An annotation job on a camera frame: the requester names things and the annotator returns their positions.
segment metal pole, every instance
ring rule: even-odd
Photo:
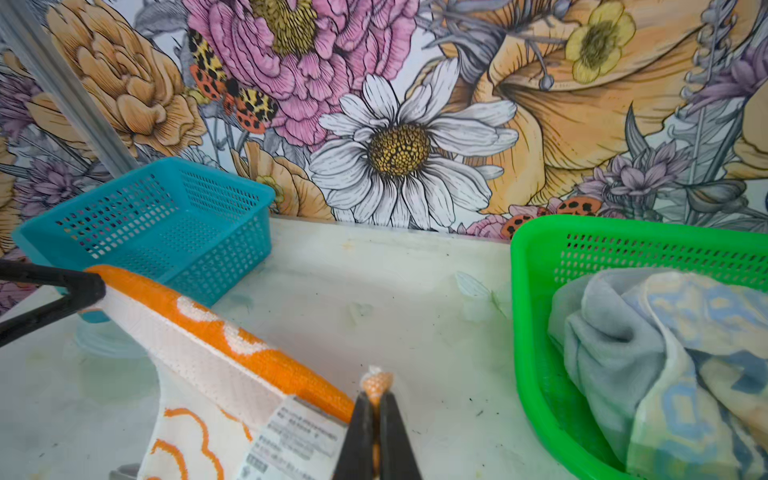
[[[135,158],[91,101],[77,75],[22,0],[0,0],[0,34],[61,113],[93,147],[112,177],[139,168]]]

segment gray towel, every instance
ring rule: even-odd
[[[632,305],[632,289],[665,269],[605,270],[552,300],[549,335],[616,456],[627,461],[637,404],[664,367],[664,338]]]

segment plastic basket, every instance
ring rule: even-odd
[[[555,290],[599,270],[639,266],[768,290],[768,237],[758,233],[552,215],[515,233],[511,257],[520,400],[545,448],[574,475],[590,480],[635,477],[624,473],[548,337]]]
[[[119,266],[211,306],[269,255],[271,188],[166,158],[22,224],[33,263]]]

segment blue plastic basket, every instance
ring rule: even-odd
[[[270,254],[274,198],[265,185],[166,158],[58,205],[13,238],[33,263],[119,266],[211,306]]]

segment floral wallpaper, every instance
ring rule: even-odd
[[[140,163],[272,211],[509,241],[552,214],[768,233],[764,0],[27,0]],[[0,43],[0,249],[109,180]],[[0,311],[31,287],[0,284]]]

